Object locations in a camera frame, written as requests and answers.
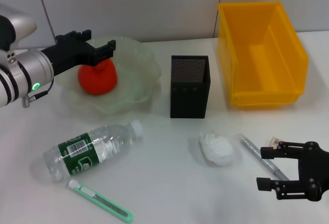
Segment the green indicator light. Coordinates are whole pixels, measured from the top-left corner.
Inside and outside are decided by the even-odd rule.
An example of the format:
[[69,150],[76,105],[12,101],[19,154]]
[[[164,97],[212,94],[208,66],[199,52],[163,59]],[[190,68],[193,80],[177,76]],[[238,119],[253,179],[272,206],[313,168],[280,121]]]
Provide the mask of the green indicator light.
[[40,87],[40,84],[39,83],[35,83],[32,87],[32,90],[36,90]]

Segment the green bottle label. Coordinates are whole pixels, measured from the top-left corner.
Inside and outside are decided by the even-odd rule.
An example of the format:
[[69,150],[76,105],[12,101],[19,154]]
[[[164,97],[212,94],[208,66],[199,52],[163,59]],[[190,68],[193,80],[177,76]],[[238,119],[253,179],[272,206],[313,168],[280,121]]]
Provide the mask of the green bottle label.
[[96,150],[88,133],[60,143],[58,148],[71,175],[78,174],[99,163]]

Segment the silver pen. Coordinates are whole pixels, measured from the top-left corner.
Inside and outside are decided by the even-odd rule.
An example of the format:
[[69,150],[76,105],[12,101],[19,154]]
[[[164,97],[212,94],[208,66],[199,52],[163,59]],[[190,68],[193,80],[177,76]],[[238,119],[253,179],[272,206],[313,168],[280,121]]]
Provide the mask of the silver pen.
[[274,176],[279,180],[289,180],[281,170],[270,160],[262,159],[261,152],[246,136],[238,134],[241,144],[246,147]]

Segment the green box cutter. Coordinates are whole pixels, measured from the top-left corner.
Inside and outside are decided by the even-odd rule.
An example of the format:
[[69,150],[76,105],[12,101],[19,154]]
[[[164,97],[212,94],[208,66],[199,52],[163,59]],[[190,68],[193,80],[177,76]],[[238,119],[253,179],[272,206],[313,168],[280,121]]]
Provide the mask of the green box cutter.
[[130,223],[134,220],[134,216],[129,211],[125,210],[123,207],[113,203],[112,201],[108,200],[106,197],[102,196],[98,192],[95,192],[93,189],[89,188],[88,186],[77,182],[76,180],[71,180],[68,186],[75,190],[80,195],[87,198],[89,201],[97,204],[102,209],[110,212],[114,216],[118,217],[119,219]]

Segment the bottle cap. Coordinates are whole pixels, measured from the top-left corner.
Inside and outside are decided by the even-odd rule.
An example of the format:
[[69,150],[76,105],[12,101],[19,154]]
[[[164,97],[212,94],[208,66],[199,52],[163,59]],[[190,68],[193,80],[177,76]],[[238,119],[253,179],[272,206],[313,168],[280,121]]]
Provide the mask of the bottle cap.
[[132,125],[132,127],[135,131],[136,138],[142,139],[144,132],[143,132],[143,128],[142,128],[142,125],[140,124],[140,122],[138,120],[134,120],[130,123],[130,125]]

